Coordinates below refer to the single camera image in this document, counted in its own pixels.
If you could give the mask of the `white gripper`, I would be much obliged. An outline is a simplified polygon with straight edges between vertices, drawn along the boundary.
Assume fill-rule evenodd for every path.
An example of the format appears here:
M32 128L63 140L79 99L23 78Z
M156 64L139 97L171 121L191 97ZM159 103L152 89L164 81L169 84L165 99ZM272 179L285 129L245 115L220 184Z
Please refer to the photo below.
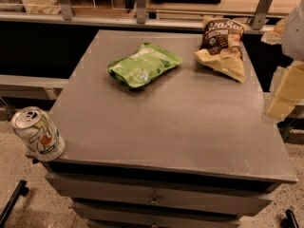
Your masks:
M266 31L261 41L281 45L282 52L294 60L304 61L304 0L288 15ZM304 63L279 66L271 82L271 101L266 114L277 120L285 119L304 99Z

